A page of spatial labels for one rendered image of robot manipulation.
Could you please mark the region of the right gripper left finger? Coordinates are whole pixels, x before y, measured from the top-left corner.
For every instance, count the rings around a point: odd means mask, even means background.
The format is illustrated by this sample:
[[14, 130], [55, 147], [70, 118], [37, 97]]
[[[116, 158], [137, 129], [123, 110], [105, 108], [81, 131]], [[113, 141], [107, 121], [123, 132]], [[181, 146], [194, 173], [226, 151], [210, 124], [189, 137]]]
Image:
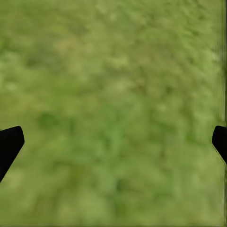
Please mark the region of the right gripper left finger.
[[0, 183], [25, 143], [20, 126], [0, 131]]

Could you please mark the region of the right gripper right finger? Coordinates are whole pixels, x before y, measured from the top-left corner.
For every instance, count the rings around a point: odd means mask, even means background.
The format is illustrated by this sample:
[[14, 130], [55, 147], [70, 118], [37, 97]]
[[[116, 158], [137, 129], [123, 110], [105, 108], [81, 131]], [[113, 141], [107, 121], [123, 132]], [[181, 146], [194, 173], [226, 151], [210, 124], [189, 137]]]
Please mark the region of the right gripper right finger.
[[227, 164], [227, 128], [216, 126], [212, 143]]

